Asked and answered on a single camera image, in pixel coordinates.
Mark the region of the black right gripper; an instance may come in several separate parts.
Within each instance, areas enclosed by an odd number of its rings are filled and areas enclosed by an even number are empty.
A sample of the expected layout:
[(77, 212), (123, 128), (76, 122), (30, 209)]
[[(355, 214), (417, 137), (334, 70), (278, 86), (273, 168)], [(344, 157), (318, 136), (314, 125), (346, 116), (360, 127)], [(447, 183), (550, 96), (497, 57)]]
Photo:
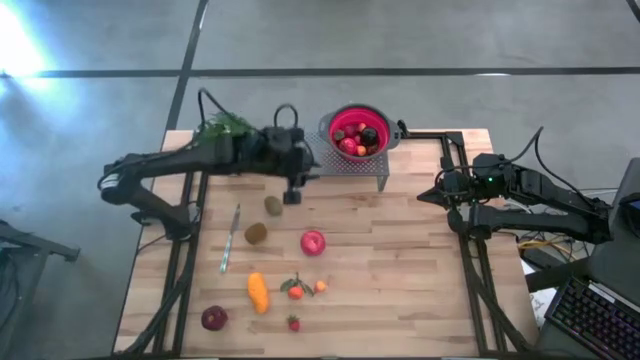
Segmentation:
[(471, 166), (445, 171), (439, 188), (422, 192), (417, 200), (447, 209), (449, 227), (458, 234), (491, 234), (496, 209), (484, 202), (503, 193), (507, 169), (504, 155), (480, 154)]

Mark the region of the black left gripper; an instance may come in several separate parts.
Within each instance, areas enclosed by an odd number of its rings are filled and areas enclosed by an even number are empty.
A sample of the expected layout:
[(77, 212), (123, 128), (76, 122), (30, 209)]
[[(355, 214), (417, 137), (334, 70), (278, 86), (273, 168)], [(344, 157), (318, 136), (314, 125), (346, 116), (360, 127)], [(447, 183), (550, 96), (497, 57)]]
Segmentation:
[(300, 204), (300, 188), (320, 178), (308, 173), (318, 168), (312, 151), (304, 145), (304, 131), (298, 127), (265, 127), (242, 138), (237, 155), (237, 172), (285, 178), (284, 204)]

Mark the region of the big bright red apple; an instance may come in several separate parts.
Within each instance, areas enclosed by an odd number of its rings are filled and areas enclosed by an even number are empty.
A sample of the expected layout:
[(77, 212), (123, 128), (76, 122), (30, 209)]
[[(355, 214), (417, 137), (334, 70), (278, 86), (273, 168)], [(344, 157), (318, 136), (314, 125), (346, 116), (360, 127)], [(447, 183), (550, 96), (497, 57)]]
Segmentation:
[(326, 240), (321, 232), (309, 230), (302, 234), (300, 247), (307, 256), (319, 256), (326, 248)]

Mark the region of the orange toy fruit with leaves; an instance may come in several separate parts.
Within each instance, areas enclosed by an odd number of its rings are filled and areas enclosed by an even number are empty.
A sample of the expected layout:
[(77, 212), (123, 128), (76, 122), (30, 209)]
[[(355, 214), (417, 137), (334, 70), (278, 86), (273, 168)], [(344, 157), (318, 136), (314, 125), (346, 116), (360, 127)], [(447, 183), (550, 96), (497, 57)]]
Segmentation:
[(300, 300), (305, 295), (314, 296), (315, 291), (311, 286), (305, 283), (296, 273), (293, 278), (285, 280), (280, 285), (280, 291), (287, 294), (291, 300)]

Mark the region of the dark red toy apple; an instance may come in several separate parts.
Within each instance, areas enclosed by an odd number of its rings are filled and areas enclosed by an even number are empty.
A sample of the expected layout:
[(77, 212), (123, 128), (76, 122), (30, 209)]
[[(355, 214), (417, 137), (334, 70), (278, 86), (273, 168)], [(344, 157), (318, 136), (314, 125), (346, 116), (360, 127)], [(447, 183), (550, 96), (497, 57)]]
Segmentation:
[(201, 315), (201, 325), (209, 331), (221, 330), (228, 321), (228, 314), (224, 308), (214, 305), (206, 308)]

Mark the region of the grey perforated metal stand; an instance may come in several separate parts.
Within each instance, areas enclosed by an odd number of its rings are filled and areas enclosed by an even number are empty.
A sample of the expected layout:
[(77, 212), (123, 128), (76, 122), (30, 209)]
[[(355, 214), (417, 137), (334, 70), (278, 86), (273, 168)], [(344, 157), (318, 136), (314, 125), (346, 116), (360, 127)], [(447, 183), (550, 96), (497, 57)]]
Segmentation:
[(337, 150), (324, 141), (317, 132), (306, 132), (305, 140), (315, 161), (320, 164), (311, 170), (313, 175), (375, 177), (378, 191), (382, 192), (390, 175), (388, 156), (383, 154), (373, 160), (355, 162), (343, 158)]

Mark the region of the red colander bowl grey rim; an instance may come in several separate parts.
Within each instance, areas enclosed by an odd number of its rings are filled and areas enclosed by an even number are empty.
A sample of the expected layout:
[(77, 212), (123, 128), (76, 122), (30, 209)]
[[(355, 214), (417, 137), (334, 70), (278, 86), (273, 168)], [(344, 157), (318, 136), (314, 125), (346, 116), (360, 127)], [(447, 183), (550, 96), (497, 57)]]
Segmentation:
[[(373, 155), (363, 157), (349, 155), (340, 150), (333, 140), (333, 135), (336, 131), (347, 125), (357, 125), (359, 123), (372, 127), (378, 133), (378, 151)], [(364, 162), (384, 155), (388, 150), (394, 149), (399, 145), (402, 134), (399, 126), (383, 112), (364, 104), (349, 104), (325, 115), (320, 119), (318, 133), (320, 138), (329, 144), (341, 157), (352, 162)]]

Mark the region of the green potted plant white pot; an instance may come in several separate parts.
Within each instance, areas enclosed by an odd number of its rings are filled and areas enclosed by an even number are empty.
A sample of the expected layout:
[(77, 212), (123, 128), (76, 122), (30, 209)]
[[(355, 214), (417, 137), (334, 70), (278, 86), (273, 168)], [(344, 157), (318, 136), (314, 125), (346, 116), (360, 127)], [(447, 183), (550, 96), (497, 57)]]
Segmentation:
[(201, 120), (194, 142), (212, 143), (223, 136), (237, 137), (254, 131), (255, 127), (245, 118), (235, 113), (218, 112)]

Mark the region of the silver table knife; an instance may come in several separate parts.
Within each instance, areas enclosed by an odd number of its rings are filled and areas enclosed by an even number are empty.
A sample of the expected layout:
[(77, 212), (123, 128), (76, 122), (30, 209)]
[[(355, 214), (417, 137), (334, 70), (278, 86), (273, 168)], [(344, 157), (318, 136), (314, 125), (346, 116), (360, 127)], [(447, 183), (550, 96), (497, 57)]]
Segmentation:
[(234, 238), (234, 233), (236, 232), (238, 225), (239, 225), (239, 218), (240, 218), (240, 213), (241, 213), (241, 204), (238, 203), (235, 211), (234, 211), (234, 216), (231, 222), (231, 227), (227, 236), (227, 241), (225, 244), (225, 248), (224, 248), (224, 252), (223, 252), (223, 257), (221, 260), (221, 264), (219, 267), (219, 271), (221, 273), (225, 273), (227, 271), (228, 268), (228, 263), (229, 263), (229, 257), (230, 257), (230, 253), (231, 253), (231, 248), (232, 248), (232, 242), (233, 242), (233, 238)]

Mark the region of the white paper sheet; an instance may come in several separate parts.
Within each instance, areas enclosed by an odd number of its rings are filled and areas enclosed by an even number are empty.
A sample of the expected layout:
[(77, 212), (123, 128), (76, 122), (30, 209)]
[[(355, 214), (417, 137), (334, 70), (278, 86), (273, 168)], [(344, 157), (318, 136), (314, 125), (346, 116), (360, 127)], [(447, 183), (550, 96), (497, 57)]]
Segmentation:
[(555, 288), (548, 288), (529, 293), (531, 306), (534, 312), (534, 318), (538, 328), (541, 328), (544, 325), (545, 313), (551, 305), (551, 302), (555, 295)]

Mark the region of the dark grey laptop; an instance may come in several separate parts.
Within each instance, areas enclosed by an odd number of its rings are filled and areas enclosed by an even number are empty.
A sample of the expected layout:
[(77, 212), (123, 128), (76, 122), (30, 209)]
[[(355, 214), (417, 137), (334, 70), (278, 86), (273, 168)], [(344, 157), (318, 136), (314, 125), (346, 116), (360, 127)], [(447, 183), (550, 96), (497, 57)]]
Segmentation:
[(634, 232), (622, 199), (640, 194), (640, 157), (632, 158), (621, 180), (609, 218), (612, 241), (598, 245), (589, 260), (591, 276), (640, 306), (640, 230)]

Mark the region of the black backlit keyboard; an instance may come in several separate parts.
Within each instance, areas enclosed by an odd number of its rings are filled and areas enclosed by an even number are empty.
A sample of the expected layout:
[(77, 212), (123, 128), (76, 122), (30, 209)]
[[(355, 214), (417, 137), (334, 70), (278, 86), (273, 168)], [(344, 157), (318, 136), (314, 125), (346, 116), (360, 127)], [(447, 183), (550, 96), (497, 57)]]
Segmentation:
[(569, 278), (545, 320), (606, 360), (640, 360), (640, 305), (602, 284)]

